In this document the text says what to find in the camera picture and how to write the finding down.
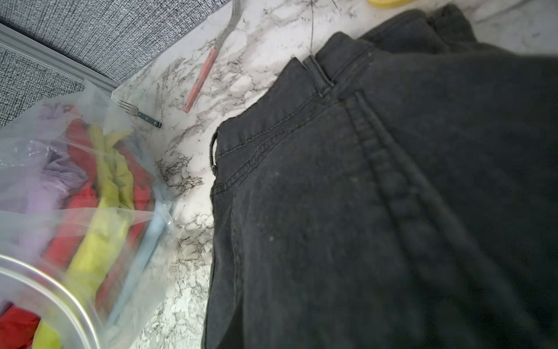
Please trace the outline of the black trousers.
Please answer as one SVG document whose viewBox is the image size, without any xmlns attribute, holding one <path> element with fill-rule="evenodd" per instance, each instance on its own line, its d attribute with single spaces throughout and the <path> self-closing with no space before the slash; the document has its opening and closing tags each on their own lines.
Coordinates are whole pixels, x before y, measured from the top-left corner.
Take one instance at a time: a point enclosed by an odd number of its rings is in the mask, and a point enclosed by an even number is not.
<svg viewBox="0 0 558 349">
<path fill-rule="evenodd" d="M 557 58 L 449 4 L 293 59 L 210 145 L 203 348 L 556 348 Z"/>
</svg>

